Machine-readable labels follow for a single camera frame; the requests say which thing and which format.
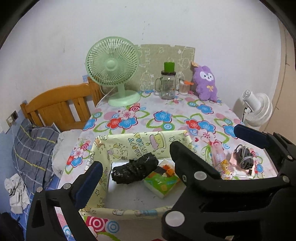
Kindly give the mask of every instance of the floral tablecloth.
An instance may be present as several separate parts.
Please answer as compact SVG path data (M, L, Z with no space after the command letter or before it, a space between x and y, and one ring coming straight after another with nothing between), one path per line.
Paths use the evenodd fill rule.
M191 91L187 96L177 95L174 100L169 101L162 100L154 91L141 92L138 103L119 108L109 106L107 101L102 102L88 120L73 148L59 188L65 183L73 183L85 172L97 136L145 131L188 130L195 153L210 164L210 143L215 140L222 143L226 156L231 155L239 144L247 145L255 160L253 177L276 176L263 150L234 135L234 126L239 123L241 120L221 100L204 102ZM113 153L120 156L120 149L115 147ZM227 170L222 170L221 174L225 179L241 178ZM71 231L60 209L57 209L57 215L64 232L69 234L71 239ZM98 240L163 240L159 219L114 221L89 216L85 218L85 222Z

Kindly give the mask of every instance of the fan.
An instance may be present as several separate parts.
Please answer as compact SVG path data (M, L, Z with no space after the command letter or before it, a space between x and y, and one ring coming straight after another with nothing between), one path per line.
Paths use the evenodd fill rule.
M127 39L107 37L95 43L89 50L85 66L91 79L102 86L117 86L108 104L115 107L131 105L140 99L136 91L125 90L139 66L137 48Z
M259 127L269 120L272 114L272 103L266 94L253 94L252 91L246 90L242 99L251 110L246 116L246 122L250 126Z

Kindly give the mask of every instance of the wooden bed frame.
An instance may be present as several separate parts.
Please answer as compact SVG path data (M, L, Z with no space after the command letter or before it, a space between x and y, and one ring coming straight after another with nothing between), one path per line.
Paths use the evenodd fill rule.
M88 77L88 83L79 85L67 85L48 90L28 104L20 105L25 118L28 118L37 126L44 126L39 115L46 126L54 122L60 131L71 129L83 129L91 114L86 104L85 97L92 96L94 105L103 97L99 85ZM72 100L78 113L80 121L75 121L70 110L68 100Z

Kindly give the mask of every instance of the fan stand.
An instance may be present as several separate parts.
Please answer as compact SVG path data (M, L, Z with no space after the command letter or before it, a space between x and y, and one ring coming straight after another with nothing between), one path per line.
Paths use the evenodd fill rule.
M118 92L111 95L108 99L108 104L114 107L122 107L134 104L141 98L140 94L136 91L125 90L124 84L117 86Z

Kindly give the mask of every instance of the power outlet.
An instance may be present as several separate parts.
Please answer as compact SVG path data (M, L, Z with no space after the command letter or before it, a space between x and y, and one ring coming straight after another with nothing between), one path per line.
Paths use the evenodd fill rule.
M15 122L15 120L18 118L17 112L14 111L7 119L6 122L9 125L9 127L12 126L12 124Z

